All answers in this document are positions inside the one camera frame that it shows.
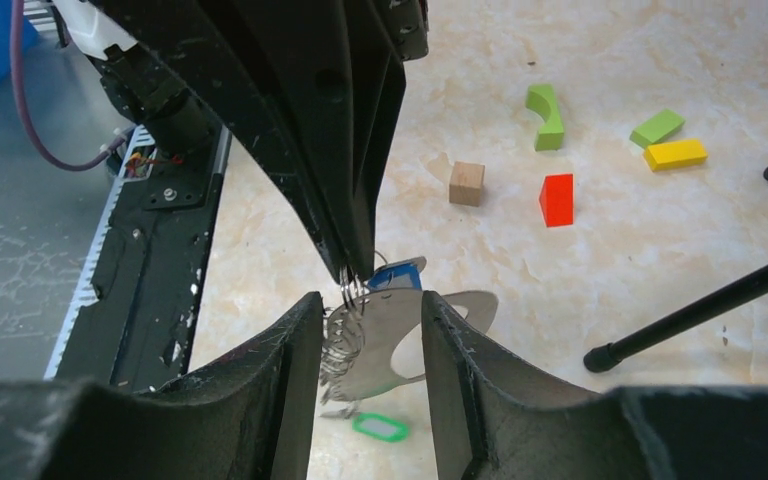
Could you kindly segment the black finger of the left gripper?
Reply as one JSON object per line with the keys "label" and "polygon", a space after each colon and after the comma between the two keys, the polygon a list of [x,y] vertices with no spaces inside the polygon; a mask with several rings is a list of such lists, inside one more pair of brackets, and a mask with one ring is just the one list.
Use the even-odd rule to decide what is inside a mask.
{"label": "black finger of the left gripper", "polygon": [[102,1],[285,196],[333,276],[358,270],[353,1]]}
{"label": "black finger of the left gripper", "polygon": [[371,276],[378,197],[406,91],[405,63],[428,54],[425,1],[342,1],[340,53],[346,82],[336,123],[338,150],[328,158],[325,188],[336,246],[321,252],[329,273]]}

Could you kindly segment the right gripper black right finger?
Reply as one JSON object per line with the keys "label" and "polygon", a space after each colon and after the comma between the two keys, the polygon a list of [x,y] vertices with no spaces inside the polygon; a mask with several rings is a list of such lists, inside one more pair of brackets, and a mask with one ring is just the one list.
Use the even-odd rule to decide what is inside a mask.
{"label": "right gripper black right finger", "polygon": [[421,327],[442,479],[768,479],[768,387],[593,392],[524,361],[432,291]]}

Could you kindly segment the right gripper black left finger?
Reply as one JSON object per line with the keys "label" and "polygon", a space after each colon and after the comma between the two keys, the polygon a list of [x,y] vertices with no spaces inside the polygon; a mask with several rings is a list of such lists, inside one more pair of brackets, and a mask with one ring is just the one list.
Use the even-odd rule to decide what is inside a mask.
{"label": "right gripper black left finger", "polygon": [[0,479],[303,479],[323,301],[154,391],[0,382]]}

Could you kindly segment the green key tag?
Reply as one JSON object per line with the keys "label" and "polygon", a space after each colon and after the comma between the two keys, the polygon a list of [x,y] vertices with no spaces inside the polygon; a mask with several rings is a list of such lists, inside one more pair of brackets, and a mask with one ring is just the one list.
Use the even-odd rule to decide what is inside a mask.
{"label": "green key tag", "polygon": [[401,442],[410,434],[407,424],[377,413],[358,413],[351,425],[354,431],[386,443]]}

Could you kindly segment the blue key tag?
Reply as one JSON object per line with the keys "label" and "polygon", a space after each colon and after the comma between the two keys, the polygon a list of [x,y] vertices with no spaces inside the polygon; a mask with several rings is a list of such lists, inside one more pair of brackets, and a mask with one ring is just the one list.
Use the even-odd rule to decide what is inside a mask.
{"label": "blue key tag", "polygon": [[366,287],[370,291],[400,288],[422,290],[421,273],[426,265],[427,259],[424,256],[387,263],[374,271]]}

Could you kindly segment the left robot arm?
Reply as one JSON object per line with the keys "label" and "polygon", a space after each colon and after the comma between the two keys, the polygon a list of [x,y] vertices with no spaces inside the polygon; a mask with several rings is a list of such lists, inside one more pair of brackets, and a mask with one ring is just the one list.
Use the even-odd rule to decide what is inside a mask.
{"label": "left robot arm", "polygon": [[114,107],[186,155],[226,127],[282,193],[336,282],[374,272],[376,204],[423,1],[60,1]]}

